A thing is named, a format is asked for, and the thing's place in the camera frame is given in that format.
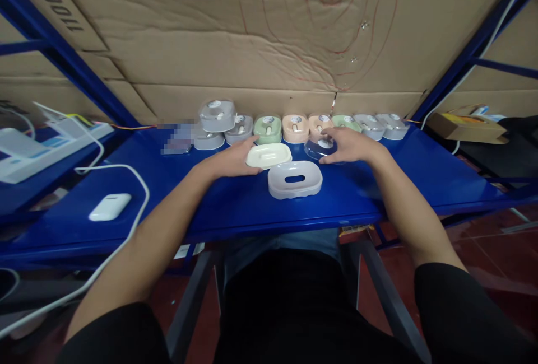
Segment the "forearm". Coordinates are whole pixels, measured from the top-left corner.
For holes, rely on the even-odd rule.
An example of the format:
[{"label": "forearm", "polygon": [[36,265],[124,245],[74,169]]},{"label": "forearm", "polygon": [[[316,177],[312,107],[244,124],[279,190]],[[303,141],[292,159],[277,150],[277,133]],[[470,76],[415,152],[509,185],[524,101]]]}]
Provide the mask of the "forearm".
[{"label": "forearm", "polygon": [[376,155],[370,166],[388,218],[409,248],[415,266],[441,262],[465,270],[439,218],[388,151]]},{"label": "forearm", "polygon": [[68,340],[85,325],[120,306],[143,301],[179,249],[213,177],[195,166],[139,225],[78,307]]}]

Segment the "green soap dish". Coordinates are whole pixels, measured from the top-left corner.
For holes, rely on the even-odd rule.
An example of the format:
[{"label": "green soap dish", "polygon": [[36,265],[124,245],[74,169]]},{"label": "green soap dish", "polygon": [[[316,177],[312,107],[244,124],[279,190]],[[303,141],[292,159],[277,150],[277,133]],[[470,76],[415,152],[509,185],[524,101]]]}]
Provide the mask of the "green soap dish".
[{"label": "green soap dish", "polygon": [[280,143],[282,120],[279,116],[260,116],[254,124],[254,135],[259,136],[256,144]]},{"label": "green soap dish", "polygon": [[332,117],[332,122],[335,124],[335,127],[349,127],[359,133],[363,131],[355,119],[353,119],[353,116],[335,115]]}]

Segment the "tiled floor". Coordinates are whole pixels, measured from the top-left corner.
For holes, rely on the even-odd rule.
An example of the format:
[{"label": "tiled floor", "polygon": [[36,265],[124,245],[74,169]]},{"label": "tiled floor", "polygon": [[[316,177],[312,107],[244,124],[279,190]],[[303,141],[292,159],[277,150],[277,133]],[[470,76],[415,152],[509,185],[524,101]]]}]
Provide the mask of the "tiled floor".
[{"label": "tiled floor", "polygon": [[[519,209],[531,220],[538,220],[538,206]],[[515,234],[504,234],[502,228],[522,224],[523,221],[510,211],[504,211],[449,228],[448,236],[463,263],[486,289],[491,299],[512,319],[521,332],[538,339],[538,228]],[[387,240],[396,232],[390,223],[381,228]],[[379,242],[375,232],[370,234],[374,243]],[[420,316],[415,305],[414,269],[405,248],[399,246],[380,252],[411,317],[420,327]],[[167,331],[187,286],[188,278],[162,278],[150,300],[164,331]],[[377,297],[366,265],[361,265],[359,286],[359,311],[384,332],[391,333]],[[6,363],[52,363],[58,354],[65,326],[60,327],[36,350],[23,357],[10,357]],[[202,304],[201,313],[192,338],[187,363],[211,363],[219,338],[219,308],[212,276]]]}]

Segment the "person's lap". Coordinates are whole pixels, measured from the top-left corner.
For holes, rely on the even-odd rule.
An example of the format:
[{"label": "person's lap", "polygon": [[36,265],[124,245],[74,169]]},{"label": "person's lap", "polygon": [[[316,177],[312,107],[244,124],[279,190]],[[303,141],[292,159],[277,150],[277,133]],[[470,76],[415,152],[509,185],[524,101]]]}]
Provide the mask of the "person's lap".
[{"label": "person's lap", "polygon": [[263,253],[279,248],[314,250],[340,259],[338,228],[292,232],[271,237],[241,238],[228,241],[224,255],[225,279],[228,280]]}]

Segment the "black shirt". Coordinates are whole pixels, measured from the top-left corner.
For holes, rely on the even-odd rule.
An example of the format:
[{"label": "black shirt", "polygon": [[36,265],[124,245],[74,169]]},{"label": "black shirt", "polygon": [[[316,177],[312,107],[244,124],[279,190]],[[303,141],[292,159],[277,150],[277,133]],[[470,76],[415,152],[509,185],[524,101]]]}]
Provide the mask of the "black shirt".
[{"label": "black shirt", "polygon": [[[415,271],[415,296],[434,363],[538,362],[535,347],[466,272],[442,263]],[[143,303],[96,319],[58,363],[166,363],[163,333]],[[339,264],[315,251],[266,252],[225,290],[219,363],[419,363],[348,302]]]}]

